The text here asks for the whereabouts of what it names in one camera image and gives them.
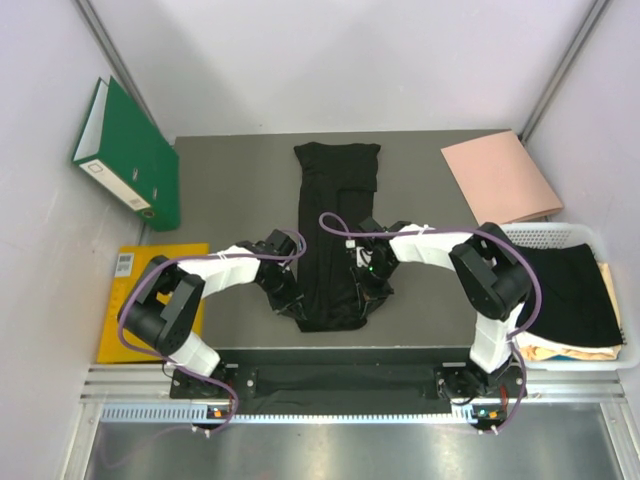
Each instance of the pink folder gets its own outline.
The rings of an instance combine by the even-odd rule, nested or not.
[[[480,225],[531,220],[563,208],[511,131],[443,148],[442,154]]]

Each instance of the folded black garment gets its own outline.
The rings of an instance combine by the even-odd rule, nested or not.
[[[380,145],[323,145],[294,148],[302,167],[298,229],[308,243],[298,261],[298,285],[304,294],[304,332],[354,330],[366,324],[360,315],[345,239],[320,228],[318,217],[334,212],[350,230],[371,216],[377,189]],[[330,220],[328,223],[340,226]]]
[[[527,330],[534,335],[576,347],[622,344],[611,299],[588,245],[564,249],[519,247],[542,287],[542,309]],[[518,326],[531,315],[534,295],[525,302]]]

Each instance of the wall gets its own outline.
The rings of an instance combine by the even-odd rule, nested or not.
[[[528,148],[566,205],[560,220],[603,238],[627,312],[640,331],[640,3],[612,2]],[[621,372],[640,424],[640,370]]]
[[[110,70],[69,0],[0,2],[0,478],[54,478],[136,217],[69,163]]]
[[[589,0],[92,0],[168,136],[520,130]]]

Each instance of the plastic basket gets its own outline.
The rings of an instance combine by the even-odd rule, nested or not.
[[[586,243],[591,247],[594,257],[599,262],[606,262],[606,254],[600,240],[593,231],[584,225],[571,223],[511,223],[502,225],[502,229],[516,245],[532,248],[567,248]],[[594,371],[617,370],[635,367],[640,361],[640,350],[634,336],[625,335],[624,327],[629,321],[624,303],[617,297],[620,308],[620,325],[624,344],[617,360],[584,361],[584,360],[546,360],[543,362],[527,362],[527,367],[541,370],[560,371]]]

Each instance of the green binder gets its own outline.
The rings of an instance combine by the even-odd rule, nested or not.
[[[154,230],[180,225],[178,155],[113,77],[98,80],[72,160]]]

